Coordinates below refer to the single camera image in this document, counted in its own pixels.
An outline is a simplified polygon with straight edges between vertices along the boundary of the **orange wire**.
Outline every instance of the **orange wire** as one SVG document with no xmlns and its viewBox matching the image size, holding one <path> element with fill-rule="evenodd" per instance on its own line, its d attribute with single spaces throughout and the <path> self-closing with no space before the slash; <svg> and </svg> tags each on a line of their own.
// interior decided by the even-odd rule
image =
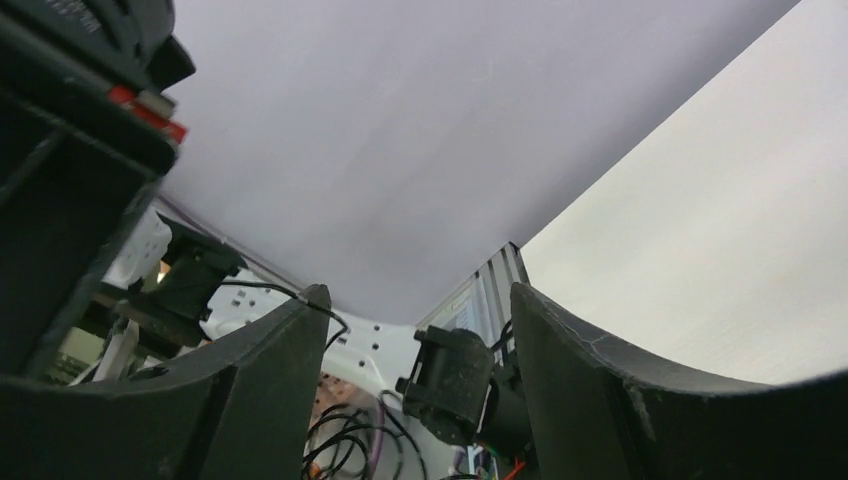
<svg viewBox="0 0 848 480">
<path fill-rule="evenodd" d="M 518 475 L 518 472 L 520 472 L 521 469 L 524 468 L 524 465 L 526 465 L 526 464 L 527 464 L 527 462 L 522 462 L 521 460 L 516 458 L 515 459 L 515 468 L 511 472 L 509 472 L 509 475 L 505 476 L 503 478 L 503 480 L 513 480 L 513 479 L 515 479 L 515 476 Z"/>
</svg>

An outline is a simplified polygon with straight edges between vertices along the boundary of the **black plastic housing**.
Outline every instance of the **black plastic housing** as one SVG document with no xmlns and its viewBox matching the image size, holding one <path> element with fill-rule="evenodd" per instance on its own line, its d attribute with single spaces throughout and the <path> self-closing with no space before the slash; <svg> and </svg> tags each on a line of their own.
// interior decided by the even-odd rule
<svg viewBox="0 0 848 480">
<path fill-rule="evenodd" d="M 165 22 L 160 45 L 168 11 L 147 20 Z M 156 29 L 133 18 L 114 1 L 0 0 L 0 374 L 53 360 L 177 158 L 109 100 L 115 86 L 160 92 L 129 53 Z"/>
<path fill-rule="evenodd" d="M 449 445 L 470 445 L 489 391 L 492 352 L 468 330 L 429 327 L 415 332 L 415 339 L 421 349 L 412 373 L 395 385 L 403 412 Z"/>
</svg>

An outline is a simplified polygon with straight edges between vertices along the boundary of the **hole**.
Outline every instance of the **hole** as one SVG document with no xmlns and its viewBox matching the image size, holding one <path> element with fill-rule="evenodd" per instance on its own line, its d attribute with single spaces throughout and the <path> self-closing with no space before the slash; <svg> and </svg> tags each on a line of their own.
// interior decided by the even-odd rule
<svg viewBox="0 0 848 480">
<path fill-rule="evenodd" d="M 159 365 L 155 367 L 145 368 L 144 370 L 139 370 L 132 374 L 129 379 L 130 381 L 139 381 L 139 380 L 149 380 L 151 378 L 161 377 L 168 373 L 168 369 L 165 367 L 160 367 Z"/>
</svg>

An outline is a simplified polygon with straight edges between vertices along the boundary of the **white bracket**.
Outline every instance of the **white bracket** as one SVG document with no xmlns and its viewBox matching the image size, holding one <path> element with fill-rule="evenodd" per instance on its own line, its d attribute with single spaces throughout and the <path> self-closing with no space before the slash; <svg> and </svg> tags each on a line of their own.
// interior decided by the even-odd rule
<svg viewBox="0 0 848 480">
<path fill-rule="evenodd" d="M 126 290 L 159 265 L 171 238 L 171 227 L 159 218 L 154 208 L 148 208 L 103 281 Z"/>
<path fill-rule="evenodd" d="M 249 270 L 241 270 L 227 280 L 262 282 Z M 225 285 L 207 306 L 212 313 L 200 326 L 212 340 L 250 324 L 289 300 L 276 290 Z M 371 322 L 334 310 L 350 325 L 350 333 L 340 337 L 324 354 L 322 371 L 362 390 L 377 395 L 394 389 L 401 376 L 409 375 L 419 344 L 413 339 L 415 327 Z M 330 336 L 340 325 L 330 321 Z"/>
</svg>

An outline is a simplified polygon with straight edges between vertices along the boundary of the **white plastic part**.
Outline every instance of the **white plastic part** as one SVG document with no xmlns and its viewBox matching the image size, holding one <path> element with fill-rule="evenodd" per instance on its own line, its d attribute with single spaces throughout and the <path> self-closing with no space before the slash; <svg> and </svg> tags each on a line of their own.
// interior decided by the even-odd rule
<svg viewBox="0 0 848 480">
<path fill-rule="evenodd" d="M 138 324 L 130 320 L 124 331 L 116 333 L 109 341 L 103 359 L 94 372 L 92 382 L 101 380 L 115 380 L 123 375 L 127 363 L 135 348 L 138 346 L 139 329 Z"/>
<path fill-rule="evenodd" d="M 263 281 L 249 270 L 241 270 L 228 280 Z M 262 318 L 289 298 L 276 290 L 225 285 L 209 300 L 207 306 L 212 313 L 200 327 L 216 340 Z M 418 342 L 413 339 L 415 327 L 385 325 L 336 313 L 350 325 L 351 331 L 324 354 L 323 372 L 376 395 L 381 390 L 393 389 L 400 376 L 412 371 L 418 352 Z M 328 338 L 339 328 L 331 320 Z"/>
<path fill-rule="evenodd" d="M 156 268 L 171 243 L 171 227 L 153 208 L 147 210 L 103 281 L 127 289 Z"/>
</svg>

